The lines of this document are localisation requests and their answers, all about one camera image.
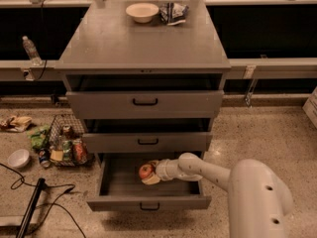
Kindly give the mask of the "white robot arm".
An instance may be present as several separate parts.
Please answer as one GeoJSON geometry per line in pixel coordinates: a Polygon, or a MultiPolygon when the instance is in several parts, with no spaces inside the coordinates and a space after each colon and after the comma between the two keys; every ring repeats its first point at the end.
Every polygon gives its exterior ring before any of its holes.
{"type": "Polygon", "coordinates": [[[143,164],[139,177],[145,184],[207,179],[228,193],[230,238],[287,238],[283,217],[293,208],[292,194],[262,162],[246,159],[225,169],[183,153],[143,164]]]}

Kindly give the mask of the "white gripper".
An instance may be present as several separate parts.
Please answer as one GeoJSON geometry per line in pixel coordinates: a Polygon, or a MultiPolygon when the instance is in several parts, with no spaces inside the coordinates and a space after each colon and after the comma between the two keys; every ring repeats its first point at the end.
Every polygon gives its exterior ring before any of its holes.
{"type": "Polygon", "coordinates": [[[142,183],[146,185],[157,184],[160,180],[168,181],[171,180],[171,176],[167,173],[169,160],[152,160],[149,164],[156,168],[156,173],[151,174],[149,177],[144,178],[142,183]]]}

